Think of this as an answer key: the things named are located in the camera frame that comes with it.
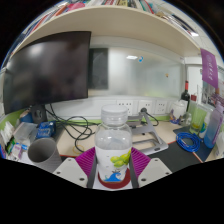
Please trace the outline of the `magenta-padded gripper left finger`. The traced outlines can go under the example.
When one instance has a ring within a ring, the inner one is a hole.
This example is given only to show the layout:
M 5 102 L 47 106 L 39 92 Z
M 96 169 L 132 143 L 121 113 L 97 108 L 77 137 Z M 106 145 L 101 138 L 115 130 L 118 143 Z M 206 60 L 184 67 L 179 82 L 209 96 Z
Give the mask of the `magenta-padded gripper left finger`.
M 54 174 L 78 186 L 92 188 L 96 168 L 95 148 L 91 148 L 76 158 L 66 158 Z

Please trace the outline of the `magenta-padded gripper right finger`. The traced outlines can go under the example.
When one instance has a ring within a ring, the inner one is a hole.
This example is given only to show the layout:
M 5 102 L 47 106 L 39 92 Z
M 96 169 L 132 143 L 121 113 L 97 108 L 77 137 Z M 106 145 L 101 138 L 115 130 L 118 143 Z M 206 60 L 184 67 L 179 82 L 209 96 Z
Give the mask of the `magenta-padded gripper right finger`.
M 135 148 L 131 151 L 129 167 L 134 189 L 146 186 L 171 174 L 170 169 L 159 158 L 149 158 Z

